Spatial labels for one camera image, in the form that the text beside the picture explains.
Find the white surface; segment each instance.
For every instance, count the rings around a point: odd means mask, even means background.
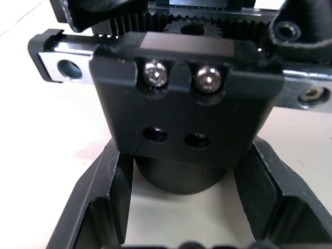
[[[44,2],[0,38],[2,248],[45,248],[76,181],[110,138],[94,86],[44,82],[32,63],[27,43],[48,28],[68,31]],[[276,108],[260,136],[332,213],[331,128],[332,115]],[[173,196],[135,172],[126,243],[186,240],[252,240],[232,173],[202,193]]]

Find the screw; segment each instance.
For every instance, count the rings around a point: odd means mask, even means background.
[[[220,72],[211,66],[204,66],[196,73],[196,87],[204,93],[217,91],[222,85]]]
[[[300,95],[300,99],[303,101],[314,101],[318,100],[324,93],[323,87],[313,87],[308,91]]]
[[[143,76],[145,82],[152,87],[162,87],[168,80],[166,67],[163,63],[157,60],[145,63]]]

